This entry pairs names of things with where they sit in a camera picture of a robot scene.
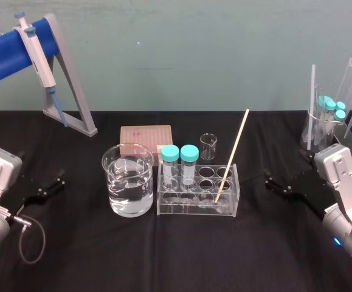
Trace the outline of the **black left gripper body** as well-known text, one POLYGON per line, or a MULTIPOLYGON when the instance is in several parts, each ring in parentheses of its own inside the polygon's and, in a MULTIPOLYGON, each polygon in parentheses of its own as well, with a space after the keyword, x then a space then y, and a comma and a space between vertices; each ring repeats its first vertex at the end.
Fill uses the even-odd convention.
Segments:
POLYGON ((23 170, 17 180, 2 194, 0 207, 11 215, 19 215, 26 207, 44 204, 43 187, 23 170))

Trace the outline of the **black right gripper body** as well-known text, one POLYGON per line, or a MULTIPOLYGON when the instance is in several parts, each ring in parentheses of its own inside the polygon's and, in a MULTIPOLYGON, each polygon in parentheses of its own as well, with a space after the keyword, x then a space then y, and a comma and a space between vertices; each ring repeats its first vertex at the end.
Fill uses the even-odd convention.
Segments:
POLYGON ((314 170, 295 175, 287 183, 290 200, 299 200, 306 204, 322 220, 326 209, 326 185, 314 170))

